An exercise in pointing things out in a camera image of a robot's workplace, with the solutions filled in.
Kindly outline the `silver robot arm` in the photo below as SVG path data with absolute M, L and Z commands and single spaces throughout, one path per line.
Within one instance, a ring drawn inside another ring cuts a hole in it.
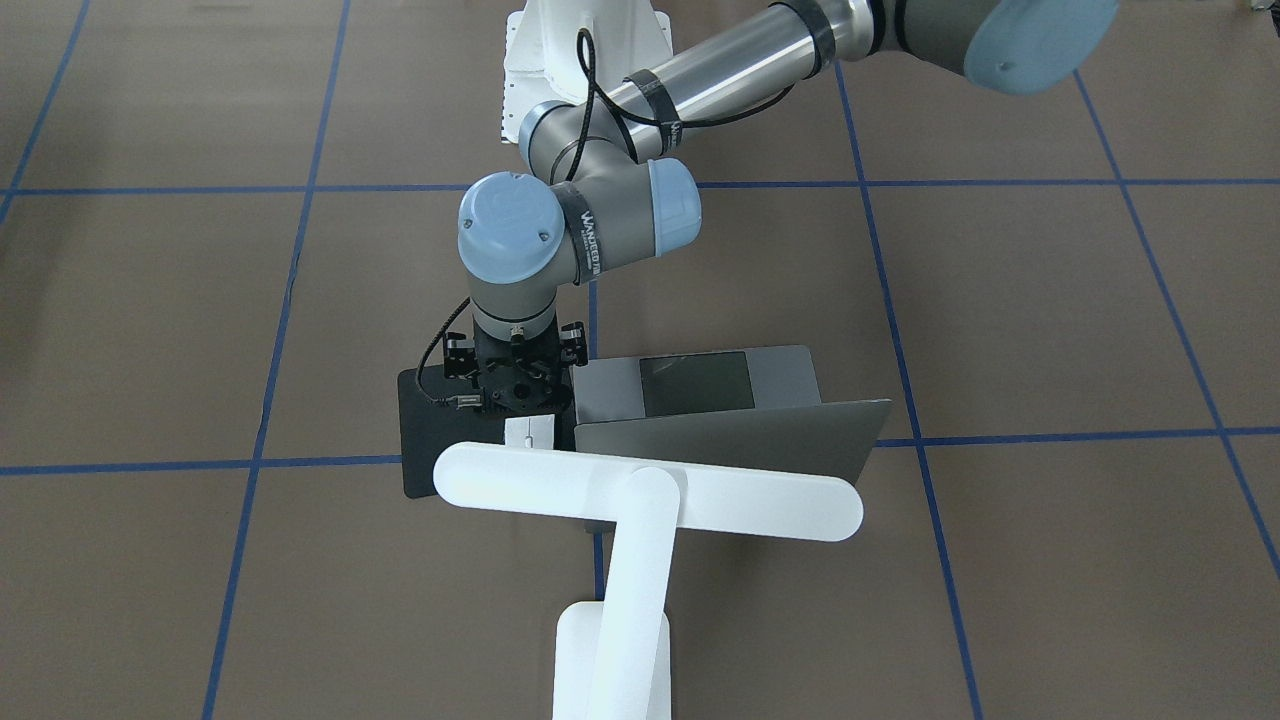
M 616 86 L 596 78 L 596 41 L 575 36 L 586 97 L 545 101 L 521 120 L 526 172 L 494 173 L 463 195 L 462 310 L 474 337 L 442 327 L 439 373 L 466 389 L 429 404 L 475 413 L 557 414 L 572 402 L 570 368 L 588 363 L 581 324 L 559 325 L 563 284 L 659 258 L 701 228 L 691 172 L 675 158 L 689 135 L 745 120 L 836 61 L 906 53 L 1006 95 L 1039 94 L 1071 74 L 1106 36 L 1115 1 L 774 1 L 764 12 Z

